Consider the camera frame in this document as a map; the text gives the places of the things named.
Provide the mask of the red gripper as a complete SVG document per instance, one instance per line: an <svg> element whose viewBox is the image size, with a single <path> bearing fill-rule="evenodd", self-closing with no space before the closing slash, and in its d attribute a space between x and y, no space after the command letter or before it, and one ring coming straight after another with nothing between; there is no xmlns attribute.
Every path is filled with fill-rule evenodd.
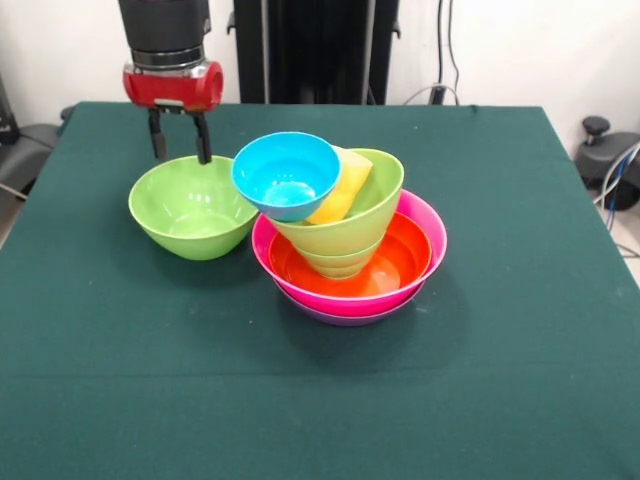
<svg viewBox="0 0 640 480"><path fill-rule="evenodd" d="M123 85L129 100L148 110L148 127L154 156L167 158L166 139L157 109L180 109L191 115L196 128L196 147L201 165L211 162L211 141L205 114L221 101L224 75L218 62L205 61L186 70L149 71L126 64Z"/></svg>

